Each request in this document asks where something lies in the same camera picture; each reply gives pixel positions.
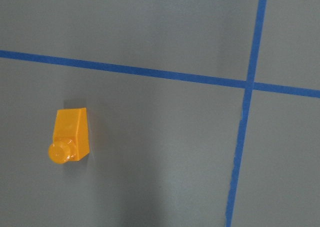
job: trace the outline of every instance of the blue line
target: blue line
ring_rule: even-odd
[[[197,75],[197,74],[190,74],[190,73],[180,73],[180,72],[164,71],[164,70],[157,70],[157,69],[124,66],[124,65],[117,65],[117,64],[110,64],[110,63],[92,62],[92,61],[79,60],[79,59],[13,52],[13,51],[6,51],[6,50],[0,50],[0,58],[7,58],[7,59],[14,59],[14,60],[21,60],[21,61],[32,61],[32,62],[53,64],[53,65],[71,66],[71,67],[85,68],[85,69],[91,69],[91,70],[125,73],[125,74],[138,75],[138,76],[149,76],[149,77],[202,83],[202,84],[209,84],[209,85],[228,86],[228,87],[242,88],[242,89],[244,89],[246,86],[246,82],[244,80],[211,77],[211,76],[204,76],[204,75]]]
[[[254,83],[253,89],[257,91],[267,91],[295,96],[320,98],[320,90],[309,88],[298,88],[269,83]]]
[[[254,27],[252,46],[251,46],[248,73],[247,73],[246,85],[245,85],[244,96],[243,96],[242,119],[239,123],[237,143],[236,143],[234,159],[233,159],[233,170],[231,175],[230,190],[228,194],[227,206],[225,211],[226,227],[231,227],[231,224],[232,224],[232,217],[233,217],[233,212],[235,207],[240,166],[241,166],[241,160],[242,160],[246,132],[247,132],[251,97],[252,97],[252,92],[253,92],[254,82],[255,82],[255,75],[256,75],[256,69],[257,69],[257,62],[258,62],[260,41],[261,41],[262,29],[263,29],[264,18],[265,18],[266,5],[267,5],[267,0],[259,0],[257,12],[256,12],[255,27]]]

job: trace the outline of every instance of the blue horizontal line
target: blue horizontal line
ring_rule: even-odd
[[[169,79],[169,80],[178,80],[186,82],[195,82],[209,85],[218,85],[218,86],[228,86],[234,88],[245,88],[246,81],[229,79],[229,78],[219,78],[211,77],[205,75],[197,75],[190,73],[180,73],[173,71],[164,71],[150,68],[140,68],[132,67],[125,65],[117,65],[110,63],[101,63],[101,62],[92,62],[87,60],[71,59],[71,58],[62,58],[62,57],[53,57],[47,55],[31,54],[31,53],[22,53],[22,52],[13,52],[0,50],[0,57],[21,61],[32,61],[53,65],[62,65],[62,66],[71,66],[91,70],[100,70],[100,71],[109,71],[117,73],[125,73],[138,76],[149,76],[155,78]]]
[[[267,91],[274,93],[282,93],[295,96],[306,96],[320,98],[320,90],[309,89],[309,88],[298,88],[283,85],[276,85],[270,83],[254,83],[253,89],[257,91]]]

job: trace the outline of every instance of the blue vertical line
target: blue vertical line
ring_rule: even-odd
[[[239,123],[238,136],[237,136],[237,142],[236,142],[234,159],[233,159],[233,170],[231,174],[230,190],[229,190],[228,200],[227,200],[227,205],[225,210],[225,226],[226,227],[231,227],[232,217],[234,213],[239,173],[240,173],[241,160],[242,160],[246,132],[247,132],[251,97],[254,89],[254,82],[255,82],[255,75],[256,75],[256,69],[257,69],[260,41],[262,36],[262,29],[263,29],[264,18],[265,18],[266,5],[267,5],[267,0],[258,1],[258,8],[256,12],[250,60],[249,60],[249,66],[248,66],[248,72],[247,72],[246,84],[245,84],[244,96],[243,96],[243,102],[242,102],[242,118]]]

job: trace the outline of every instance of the orange object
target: orange object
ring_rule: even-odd
[[[87,109],[58,110],[52,139],[48,154],[57,164],[79,161],[89,154]]]

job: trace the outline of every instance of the gray floor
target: gray floor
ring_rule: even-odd
[[[244,80],[258,0],[0,0],[0,50]],[[268,0],[256,82],[320,89],[318,0]],[[0,225],[225,226],[244,90],[0,58]],[[58,109],[91,153],[48,157]],[[255,90],[233,227],[320,226],[319,99]]]

